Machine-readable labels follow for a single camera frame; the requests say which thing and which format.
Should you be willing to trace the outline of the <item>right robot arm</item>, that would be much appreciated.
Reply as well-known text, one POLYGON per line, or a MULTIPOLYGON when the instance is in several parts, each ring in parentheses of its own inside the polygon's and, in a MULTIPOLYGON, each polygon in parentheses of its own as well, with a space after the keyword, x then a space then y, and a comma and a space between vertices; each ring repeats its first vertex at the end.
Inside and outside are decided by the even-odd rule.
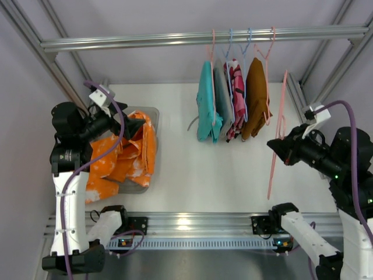
POLYGON ((341 127, 331 145, 317 129, 307 136, 303 124, 283 139, 267 142, 286 166, 304 162, 329 180, 329 191, 342 222, 343 250, 330 245, 291 202, 268 214, 275 231, 290 234, 315 266, 318 279, 372 279, 372 141, 363 130, 341 127))

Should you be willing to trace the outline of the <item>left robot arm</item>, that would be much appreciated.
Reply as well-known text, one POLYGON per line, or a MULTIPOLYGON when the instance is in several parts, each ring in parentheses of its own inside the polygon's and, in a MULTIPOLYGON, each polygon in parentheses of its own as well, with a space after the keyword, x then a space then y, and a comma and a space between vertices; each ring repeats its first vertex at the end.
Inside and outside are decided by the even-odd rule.
POLYGON ((131 229, 124 206, 106 206, 98 221, 86 229, 85 198, 93 148, 91 141, 107 131, 121 131, 132 138, 145 123, 131 120, 125 113, 125 103, 98 108, 94 116, 87 115, 72 102, 56 105, 52 125, 56 130, 55 145, 50 155, 51 173, 55 186, 56 217, 54 240, 49 255, 43 257, 42 268, 53 274, 73 279, 77 274, 101 272, 105 264, 106 246, 115 235, 131 229))

